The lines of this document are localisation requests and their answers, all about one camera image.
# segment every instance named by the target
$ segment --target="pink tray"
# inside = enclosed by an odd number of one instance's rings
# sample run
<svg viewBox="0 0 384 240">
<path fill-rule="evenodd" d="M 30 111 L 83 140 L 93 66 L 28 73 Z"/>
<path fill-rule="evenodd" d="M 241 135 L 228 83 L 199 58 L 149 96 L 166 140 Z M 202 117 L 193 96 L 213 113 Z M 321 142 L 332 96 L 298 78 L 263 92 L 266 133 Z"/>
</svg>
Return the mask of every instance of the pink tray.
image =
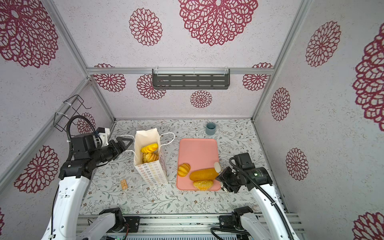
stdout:
<svg viewBox="0 0 384 240">
<path fill-rule="evenodd" d="M 217 142 L 215 139 L 181 139 L 177 166 L 180 166 L 183 163 L 188 163 L 191 166 L 191 170 L 185 177 L 177 176 L 176 187 L 179 190 L 197 191 L 193 186 L 193 181 L 189 179 L 189 175 L 196 170 L 214 167 L 215 162 L 218 162 Z M 214 185 L 208 191 L 219 190 L 220 182 L 214 180 Z"/>
</svg>

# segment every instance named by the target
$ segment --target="red flower pattern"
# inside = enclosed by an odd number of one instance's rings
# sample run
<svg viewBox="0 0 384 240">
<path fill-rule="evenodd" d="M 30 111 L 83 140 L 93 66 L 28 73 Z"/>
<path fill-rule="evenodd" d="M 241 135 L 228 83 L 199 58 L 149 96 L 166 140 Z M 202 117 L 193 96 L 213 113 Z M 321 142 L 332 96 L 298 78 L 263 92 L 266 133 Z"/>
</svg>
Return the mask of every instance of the red flower pattern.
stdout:
<svg viewBox="0 0 384 240">
<path fill-rule="evenodd" d="M 384 23 L 379 34 L 364 48 L 364 56 L 355 71 L 355 103 L 364 109 L 366 119 L 377 122 L 384 131 Z"/>
<path fill-rule="evenodd" d="M 204 90 L 198 90 L 191 95 L 192 105 L 197 108 L 205 108 L 212 102 L 212 95 Z"/>
<path fill-rule="evenodd" d="M 133 37 L 145 46 L 153 46 L 163 34 L 159 18 L 148 9 L 134 11 L 129 19 L 129 28 Z"/>
<path fill-rule="evenodd" d="M 253 66 L 253 68 L 272 68 L 270 63 L 259 63 Z M 243 76 L 243 85 L 246 89 L 251 91 L 257 91 L 263 89 L 267 82 L 269 75 L 267 74 L 246 74 Z"/>
<path fill-rule="evenodd" d="M 200 43 L 223 45 L 252 21 L 257 0 L 179 0 L 184 28 Z"/>
<path fill-rule="evenodd" d="M 276 121 L 283 120 L 291 107 L 290 95 L 285 88 L 279 88 L 272 96 L 271 113 Z"/>
<path fill-rule="evenodd" d="M 105 63 L 97 64 L 96 68 L 114 68 Z M 120 92 L 125 88 L 125 78 L 123 74 L 94 74 L 93 77 L 98 85 L 110 92 Z"/>
<path fill-rule="evenodd" d="M 23 67 L 49 65 L 55 58 L 58 35 L 39 0 L 0 4 L 0 52 Z"/>
<path fill-rule="evenodd" d="M 305 54 L 308 64 L 317 67 L 327 62 L 340 42 L 340 26 L 330 21 L 319 27 L 312 35 Z"/>
<path fill-rule="evenodd" d="M 156 90 L 153 88 L 152 74 L 140 76 L 137 80 L 136 86 L 141 95 L 152 100 L 162 98 L 167 92 L 166 90 Z"/>
<path fill-rule="evenodd" d="M 303 180 L 308 174 L 308 161 L 304 153 L 297 148 L 292 148 L 285 160 L 289 174 L 296 180 Z"/>
<path fill-rule="evenodd" d="M 58 169 L 57 154 L 49 146 L 43 146 L 13 185 L 21 192 L 37 193 L 49 186 L 55 179 Z"/>
<path fill-rule="evenodd" d="M 93 127 L 96 127 L 95 119 L 90 113 L 83 113 L 82 116 L 86 117 L 92 123 Z M 80 134 L 92 132 L 92 128 L 84 119 L 81 118 L 77 121 L 77 130 Z"/>
<path fill-rule="evenodd" d="M 384 216 L 376 212 L 371 214 L 366 212 L 359 215 L 356 221 L 353 221 L 354 240 L 382 240 L 384 239 Z"/>
<path fill-rule="evenodd" d="M 0 208 L 0 236 L 1 236 L 1 230 L 3 229 L 3 226 L 4 226 L 4 214 L 2 214 L 1 208 Z"/>
</svg>

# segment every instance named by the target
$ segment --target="black cable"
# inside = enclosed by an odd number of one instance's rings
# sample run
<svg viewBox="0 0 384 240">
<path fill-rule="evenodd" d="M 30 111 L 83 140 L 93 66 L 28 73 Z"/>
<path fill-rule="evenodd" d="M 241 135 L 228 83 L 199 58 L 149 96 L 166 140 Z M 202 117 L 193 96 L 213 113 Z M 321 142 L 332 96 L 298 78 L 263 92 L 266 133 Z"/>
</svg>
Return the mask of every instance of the black cable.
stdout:
<svg viewBox="0 0 384 240">
<path fill-rule="evenodd" d="M 214 231 L 222 231 L 222 232 L 231 232 L 231 233 L 245 234 L 245 235 L 248 235 L 248 236 L 251 235 L 249 232 L 236 231 L 236 230 L 226 229 L 226 228 L 211 227 L 210 230 L 211 230 L 212 235 L 215 236 L 219 240 L 224 240 L 224 239 L 222 239 L 217 234 L 215 234 Z"/>
<path fill-rule="evenodd" d="M 292 232 L 291 230 L 289 229 L 289 225 L 284 217 L 284 214 L 283 212 L 281 211 L 279 205 L 277 204 L 277 202 L 275 202 L 275 200 L 264 190 L 262 189 L 262 187 L 260 185 L 258 185 L 243 169 L 239 168 L 236 164 L 233 164 L 232 163 L 232 159 L 235 159 L 234 157 L 230 158 L 229 159 L 229 164 L 231 164 L 231 166 L 238 170 L 239 172 L 241 172 L 246 178 L 248 178 L 249 181 L 251 181 L 251 183 L 256 187 L 256 189 L 260 190 L 262 192 L 262 194 L 264 194 L 268 199 L 269 201 L 271 201 L 271 204 L 276 208 L 277 212 L 279 213 L 280 215 L 280 218 L 281 220 L 283 221 L 283 224 L 284 224 L 284 227 L 285 227 L 285 230 L 287 231 L 288 233 L 288 237 L 290 240 L 294 240 L 293 239 L 293 235 L 292 235 Z"/>
<path fill-rule="evenodd" d="M 59 187 L 60 186 L 57 186 L 56 193 L 53 198 L 52 212 L 51 212 L 51 235 L 53 235 L 53 208 L 55 207 L 55 200 L 56 200 L 57 192 L 59 191 Z"/>
<path fill-rule="evenodd" d="M 101 146 L 103 145 L 103 141 L 101 140 L 101 137 L 99 136 L 99 134 L 97 134 L 96 130 L 95 130 L 95 127 L 92 125 L 92 123 L 88 120 L 88 118 L 84 117 L 84 116 L 81 116 L 81 115 L 75 115 L 73 117 L 71 117 L 71 119 L 69 119 L 68 123 L 67 123 L 67 126 L 66 126 L 66 132 L 67 132 L 67 138 L 68 138 L 68 143 L 70 145 L 70 150 L 69 150 L 69 153 L 68 153 L 68 158 L 67 158 L 67 161 L 70 161 L 72 159 L 72 156 L 73 156 L 73 144 L 71 142 L 71 139 L 72 139 L 72 136 L 71 136 L 71 125 L 72 125 L 72 122 L 77 119 L 77 118 L 81 118 L 83 119 L 84 121 L 87 122 L 87 124 L 90 126 L 90 128 L 92 129 L 92 132 L 93 134 L 98 137 L 100 139 L 100 143 L 98 143 L 98 148 L 101 148 Z"/>
<path fill-rule="evenodd" d="M 127 233 L 125 234 L 125 237 L 122 240 L 126 240 L 127 239 L 128 231 L 129 231 L 129 224 L 126 223 L 124 225 L 127 226 Z"/>
<path fill-rule="evenodd" d="M 99 166 L 96 166 L 96 168 L 98 168 L 98 167 L 102 167 L 102 166 L 105 166 L 105 165 L 107 165 L 109 162 L 107 162 L 107 163 L 104 163 L 104 164 L 101 164 L 101 165 L 99 165 Z"/>
</svg>

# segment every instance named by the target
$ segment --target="small card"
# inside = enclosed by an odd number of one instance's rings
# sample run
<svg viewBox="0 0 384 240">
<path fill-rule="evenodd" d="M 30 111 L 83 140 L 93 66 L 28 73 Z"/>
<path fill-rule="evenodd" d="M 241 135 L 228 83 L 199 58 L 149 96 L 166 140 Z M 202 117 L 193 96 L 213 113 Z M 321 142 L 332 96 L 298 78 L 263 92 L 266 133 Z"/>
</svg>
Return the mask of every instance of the small card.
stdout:
<svg viewBox="0 0 384 240">
<path fill-rule="evenodd" d="M 127 181 L 125 181 L 125 179 L 121 180 L 120 184 L 123 190 L 126 190 L 128 188 Z"/>
</svg>

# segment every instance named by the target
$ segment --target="metal rack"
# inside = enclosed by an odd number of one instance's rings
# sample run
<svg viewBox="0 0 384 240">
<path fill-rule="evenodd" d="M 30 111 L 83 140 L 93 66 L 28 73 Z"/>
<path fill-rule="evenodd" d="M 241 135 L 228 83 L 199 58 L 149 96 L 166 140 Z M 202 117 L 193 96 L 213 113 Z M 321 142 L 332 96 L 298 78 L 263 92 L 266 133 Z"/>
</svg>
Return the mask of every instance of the metal rack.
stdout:
<svg viewBox="0 0 384 240">
<path fill-rule="evenodd" d="M 152 85 L 154 89 L 228 89 L 230 84 L 230 70 L 224 69 L 221 74 L 208 72 L 206 74 L 170 74 L 159 73 L 152 69 Z"/>
<path fill-rule="evenodd" d="M 69 103 L 69 101 L 70 101 L 71 99 L 73 99 L 74 97 L 76 97 L 76 99 L 73 101 L 73 103 Z M 80 105 L 75 109 L 75 108 L 73 107 L 73 105 L 77 102 L 76 100 L 80 103 Z M 92 107 L 87 108 L 87 107 L 84 105 L 84 100 L 83 100 L 83 99 L 80 97 L 80 95 L 78 95 L 78 94 L 73 95 L 72 97 L 70 97 L 70 98 L 68 98 L 67 100 L 65 100 L 63 103 L 68 104 L 68 105 L 70 106 L 70 108 L 68 108 L 64 113 L 55 112 L 54 117 L 53 117 L 53 126 L 54 126 L 57 130 L 59 130 L 60 132 L 63 132 L 63 131 L 66 132 L 66 130 L 65 130 L 65 126 L 66 126 L 67 124 L 65 124 L 64 127 L 61 126 L 61 125 L 59 125 L 60 118 L 59 118 L 59 120 L 56 122 L 56 116 L 57 116 L 57 115 L 59 115 L 59 114 L 60 114 L 60 115 L 63 115 L 63 116 L 66 117 L 68 120 L 70 120 L 71 118 L 69 118 L 69 117 L 66 115 L 66 112 L 67 112 L 69 109 L 72 108 L 72 109 L 74 110 L 74 113 L 73 113 L 72 116 L 71 116 L 71 117 L 73 117 L 73 116 L 75 116 L 75 115 L 80 115 L 80 113 L 78 112 L 78 110 L 80 109 L 81 106 L 83 106 L 85 109 L 91 109 L 91 108 L 92 108 Z"/>
<path fill-rule="evenodd" d="M 220 216 L 231 216 L 231 214 L 127 214 L 124 217 L 140 217 L 140 223 L 137 233 L 129 233 L 129 238 L 132 240 L 161 240 L 169 239 L 172 235 L 177 235 L 179 240 L 193 240 L 190 237 L 193 235 L 200 237 L 201 240 L 210 239 L 211 227 L 220 227 Z M 268 228 L 263 214 L 255 214 L 260 223 Z M 291 224 L 295 233 L 300 239 L 306 239 L 305 231 L 299 215 L 296 213 L 286 214 L 287 220 Z M 98 215 L 79 215 L 76 226 L 76 233 L 79 234 L 88 227 L 88 219 L 95 221 Z M 107 233 L 106 235 L 115 236 L 116 238 L 124 237 L 125 233 Z M 158 236 L 158 239 L 153 239 L 152 236 Z M 220 232 L 220 236 L 232 237 L 232 233 Z"/>
</svg>

